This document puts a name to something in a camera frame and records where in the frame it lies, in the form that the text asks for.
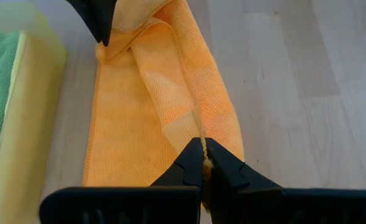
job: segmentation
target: orange microfiber towel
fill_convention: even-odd
[[[243,160],[239,124],[185,0],[118,0],[99,44],[85,186],[148,186],[193,137]]]

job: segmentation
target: wooden floor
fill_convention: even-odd
[[[67,3],[32,1],[69,53],[44,197],[81,184],[95,42]],[[366,0],[188,2],[236,108],[247,163],[284,187],[366,189]]]

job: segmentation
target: orange fabric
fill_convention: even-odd
[[[185,0],[118,0],[96,56],[83,185],[150,185],[203,131],[243,160],[234,108]]]

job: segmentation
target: yellow container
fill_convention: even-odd
[[[40,204],[66,51],[30,3],[0,4],[0,31],[20,31],[0,136],[0,224],[26,224]]]

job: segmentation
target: yellow plastic bin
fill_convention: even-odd
[[[0,224],[26,224],[40,204],[66,51],[31,3],[0,4],[0,31],[20,31],[0,135]]]

